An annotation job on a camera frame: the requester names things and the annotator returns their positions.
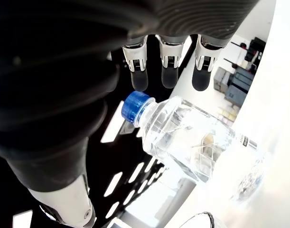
blue bottle cap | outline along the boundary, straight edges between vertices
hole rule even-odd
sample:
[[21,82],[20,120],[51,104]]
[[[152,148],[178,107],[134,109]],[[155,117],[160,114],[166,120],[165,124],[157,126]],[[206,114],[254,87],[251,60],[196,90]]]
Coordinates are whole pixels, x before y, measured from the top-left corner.
[[134,122],[136,114],[150,97],[139,91],[132,92],[122,106],[122,117],[130,123]]

black fingertip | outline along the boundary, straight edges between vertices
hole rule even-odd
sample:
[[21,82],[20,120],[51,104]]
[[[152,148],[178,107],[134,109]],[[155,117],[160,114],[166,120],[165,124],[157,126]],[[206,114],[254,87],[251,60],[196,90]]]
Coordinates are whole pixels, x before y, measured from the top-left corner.
[[198,70],[197,67],[194,67],[193,76],[192,76],[192,86],[197,91],[204,91],[208,88],[210,82],[211,72],[206,70]]
[[178,67],[165,68],[162,66],[162,83],[167,89],[172,89],[178,82]]
[[147,70],[131,72],[131,81],[133,88],[137,91],[145,91],[148,87]]

white table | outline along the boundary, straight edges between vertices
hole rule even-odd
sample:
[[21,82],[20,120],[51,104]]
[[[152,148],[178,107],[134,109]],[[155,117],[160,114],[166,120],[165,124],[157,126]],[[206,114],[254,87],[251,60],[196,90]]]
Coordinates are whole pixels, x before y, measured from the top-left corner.
[[276,3],[263,58],[234,129],[273,154],[261,187],[239,207],[196,187],[166,228],[178,228],[203,210],[228,228],[290,228],[290,0]]

bottle neck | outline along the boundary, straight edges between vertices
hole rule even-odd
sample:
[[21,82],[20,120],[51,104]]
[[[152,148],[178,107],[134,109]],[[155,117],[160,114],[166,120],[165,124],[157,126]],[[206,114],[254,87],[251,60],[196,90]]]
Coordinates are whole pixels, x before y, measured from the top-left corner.
[[148,99],[140,108],[138,113],[135,116],[134,119],[134,126],[135,127],[144,127],[148,123],[149,118],[156,110],[156,106],[158,106],[158,103],[155,102],[155,99],[151,97]]

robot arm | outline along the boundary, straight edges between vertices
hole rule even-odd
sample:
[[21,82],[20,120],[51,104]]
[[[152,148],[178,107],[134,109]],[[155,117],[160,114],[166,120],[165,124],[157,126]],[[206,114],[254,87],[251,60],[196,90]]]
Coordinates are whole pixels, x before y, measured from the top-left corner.
[[257,1],[1,1],[0,156],[51,218],[92,227],[85,154],[118,80],[107,54],[122,47],[132,85],[143,91],[147,35],[157,34],[161,80],[173,88],[185,39],[199,34],[192,84],[205,90]]

